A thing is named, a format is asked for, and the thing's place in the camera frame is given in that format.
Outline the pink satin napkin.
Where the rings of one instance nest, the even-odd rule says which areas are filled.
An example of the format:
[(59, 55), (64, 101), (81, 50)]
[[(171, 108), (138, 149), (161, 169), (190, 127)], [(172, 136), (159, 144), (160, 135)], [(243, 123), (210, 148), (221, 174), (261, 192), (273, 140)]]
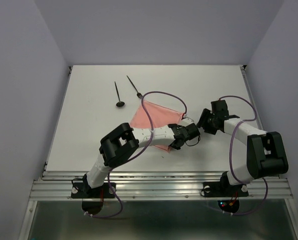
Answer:
[[(144, 106), (151, 117), (153, 128), (161, 128), (168, 124), (178, 124), (185, 114), (184, 112), (176, 111), (146, 100), (144, 101)], [(142, 104), (140, 104), (129, 125), (134, 129), (151, 129), (149, 118)]]

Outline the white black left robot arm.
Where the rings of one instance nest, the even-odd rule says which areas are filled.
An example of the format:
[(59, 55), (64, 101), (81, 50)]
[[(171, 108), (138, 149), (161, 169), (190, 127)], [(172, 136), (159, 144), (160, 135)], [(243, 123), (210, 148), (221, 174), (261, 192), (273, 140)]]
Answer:
[(82, 178), (82, 191), (89, 197), (97, 196), (107, 174), (130, 161), (138, 149), (159, 145), (180, 150), (187, 141), (199, 136), (194, 123), (185, 126), (172, 123), (153, 129), (134, 128), (122, 123), (100, 141), (97, 160)]

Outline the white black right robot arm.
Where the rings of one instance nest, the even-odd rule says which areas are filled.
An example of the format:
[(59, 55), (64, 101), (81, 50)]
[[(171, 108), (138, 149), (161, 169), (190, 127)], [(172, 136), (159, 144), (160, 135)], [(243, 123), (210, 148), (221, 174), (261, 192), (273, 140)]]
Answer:
[[(221, 131), (231, 136), (229, 147), (230, 170), (220, 178), (219, 191), (224, 195), (233, 193), (238, 185), (246, 185), (253, 180), (285, 174), (289, 164), (280, 133), (267, 132), (249, 125), (250, 119), (231, 115), (225, 100), (211, 102), (212, 109), (203, 109), (197, 123), (204, 132), (215, 135)], [(246, 147), (246, 160), (233, 166), (233, 144), (239, 140)]]

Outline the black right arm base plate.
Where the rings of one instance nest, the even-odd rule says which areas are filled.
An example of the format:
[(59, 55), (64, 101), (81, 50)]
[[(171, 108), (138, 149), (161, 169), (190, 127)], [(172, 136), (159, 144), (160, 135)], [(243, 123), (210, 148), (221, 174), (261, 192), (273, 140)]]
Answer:
[(222, 186), (219, 181), (203, 182), (200, 195), (206, 198), (248, 197), (248, 191), (242, 191), (242, 185)]

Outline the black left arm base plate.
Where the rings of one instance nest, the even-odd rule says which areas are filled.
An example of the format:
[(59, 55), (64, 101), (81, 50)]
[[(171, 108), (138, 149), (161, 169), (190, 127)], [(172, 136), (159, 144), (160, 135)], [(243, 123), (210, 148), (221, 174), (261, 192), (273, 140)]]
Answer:
[(97, 188), (85, 189), (84, 183), (74, 182), (71, 190), (72, 199), (114, 199), (114, 193), (106, 182)]

